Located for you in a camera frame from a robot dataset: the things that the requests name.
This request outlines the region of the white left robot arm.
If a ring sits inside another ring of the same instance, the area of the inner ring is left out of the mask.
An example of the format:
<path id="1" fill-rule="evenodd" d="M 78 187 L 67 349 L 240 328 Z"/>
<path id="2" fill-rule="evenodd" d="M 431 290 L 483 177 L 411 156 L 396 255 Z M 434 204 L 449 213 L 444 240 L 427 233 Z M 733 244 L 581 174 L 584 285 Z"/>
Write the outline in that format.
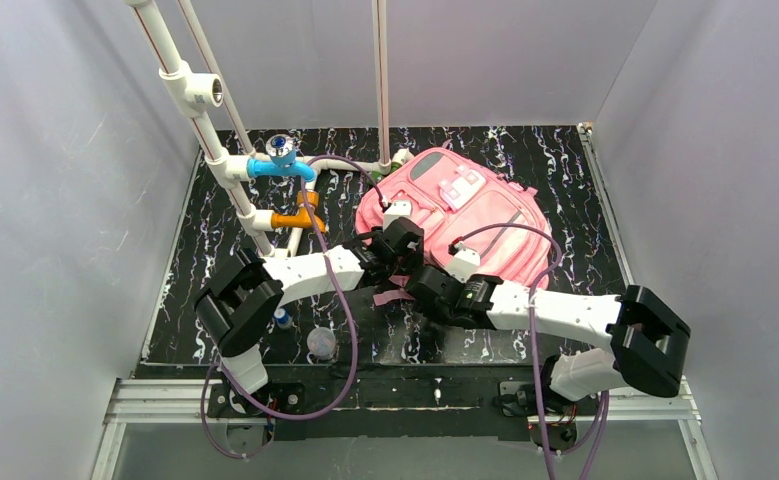
<path id="1" fill-rule="evenodd" d="M 242 249 L 219 268 L 193 300 L 223 370 L 240 391 L 268 383 L 259 343 L 275 311 L 296 300 L 374 287 L 423 262 L 424 230 L 408 218 L 361 235 L 326 253 L 262 258 Z"/>

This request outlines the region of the pink student backpack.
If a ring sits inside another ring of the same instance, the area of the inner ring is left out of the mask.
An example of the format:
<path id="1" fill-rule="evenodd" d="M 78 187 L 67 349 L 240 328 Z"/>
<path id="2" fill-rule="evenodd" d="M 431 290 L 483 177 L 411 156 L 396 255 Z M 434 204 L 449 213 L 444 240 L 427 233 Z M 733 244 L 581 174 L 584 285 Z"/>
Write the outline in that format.
<path id="1" fill-rule="evenodd" d="M 445 148 L 428 149 L 385 177 L 378 187 L 389 201 L 411 204 L 411 220 L 424 231 L 425 262 L 444 268 L 449 244 L 477 228 L 515 223 L 550 234 L 536 190 L 509 182 L 489 168 Z M 551 244 L 516 228 L 481 232 L 464 244 L 480 256 L 480 274 L 529 286 L 548 267 Z"/>

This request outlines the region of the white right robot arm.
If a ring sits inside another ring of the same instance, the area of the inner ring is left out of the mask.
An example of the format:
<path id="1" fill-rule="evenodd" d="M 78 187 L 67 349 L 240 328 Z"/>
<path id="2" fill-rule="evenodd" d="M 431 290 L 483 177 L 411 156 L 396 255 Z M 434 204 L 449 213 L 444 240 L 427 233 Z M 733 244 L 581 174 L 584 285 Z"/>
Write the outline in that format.
<path id="1" fill-rule="evenodd" d="M 461 282 L 425 266 L 404 287 L 430 321 L 467 330 L 527 330 L 583 342 L 589 350 L 545 361 L 545 396 L 574 403 L 603 390 L 631 387 L 659 398 L 678 395 L 690 326 L 651 289 L 618 295 L 533 291 L 494 275 Z"/>

